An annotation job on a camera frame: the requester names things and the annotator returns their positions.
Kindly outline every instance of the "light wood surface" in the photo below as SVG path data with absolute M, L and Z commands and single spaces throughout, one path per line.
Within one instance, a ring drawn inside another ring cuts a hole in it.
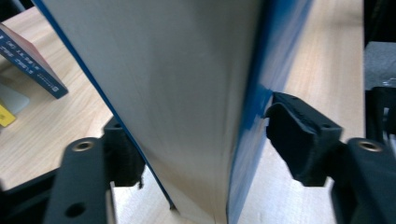
M 35 8 L 5 24 L 36 45 L 70 90 L 55 100 L 0 59 L 0 82 L 31 99 L 0 133 L 0 178 L 9 189 L 56 168 L 73 140 L 99 137 L 111 113 Z M 316 1 L 286 88 L 343 126 L 343 139 L 363 136 L 362 48 L 361 1 Z M 149 172 L 144 179 L 141 190 L 115 190 L 119 223 L 192 223 L 168 210 Z M 330 186 L 291 180 L 267 142 L 239 223 L 334 223 Z

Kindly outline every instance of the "blue book cover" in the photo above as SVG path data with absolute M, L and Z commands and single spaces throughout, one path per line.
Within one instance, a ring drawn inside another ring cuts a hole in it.
M 35 0 L 179 213 L 238 222 L 311 0 Z
M 66 86 L 35 46 L 0 23 L 0 54 L 59 99 L 68 93 Z

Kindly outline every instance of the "wooden table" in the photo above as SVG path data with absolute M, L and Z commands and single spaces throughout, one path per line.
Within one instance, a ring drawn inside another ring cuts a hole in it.
M 10 189 L 58 167 L 72 141 L 99 137 L 111 113 L 35 8 L 5 25 L 33 42 L 70 90 L 55 100 L 0 59 L 0 82 L 31 99 L 0 134 L 0 177 Z M 343 126 L 344 140 L 363 136 L 362 48 L 362 2 L 317 1 L 285 90 Z M 191 223 L 168 210 L 150 172 L 144 179 L 141 190 L 116 189 L 119 223 Z M 267 142 L 239 223 L 334 223 L 329 182 L 326 188 L 303 188 Z

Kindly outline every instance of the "open book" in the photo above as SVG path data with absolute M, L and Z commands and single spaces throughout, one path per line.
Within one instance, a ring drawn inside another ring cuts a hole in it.
M 36 0 L 183 217 L 237 223 L 310 0 Z

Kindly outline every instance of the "book spine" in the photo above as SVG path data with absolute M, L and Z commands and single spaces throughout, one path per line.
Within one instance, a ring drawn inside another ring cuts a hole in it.
M 56 80 L 44 67 L 0 29 L 0 54 L 17 66 L 23 73 L 59 99 L 68 93 L 67 88 Z
M 15 120 L 15 116 L 11 114 L 4 106 L 0 105 L 0 125 L 7 127 L 8 124 Z

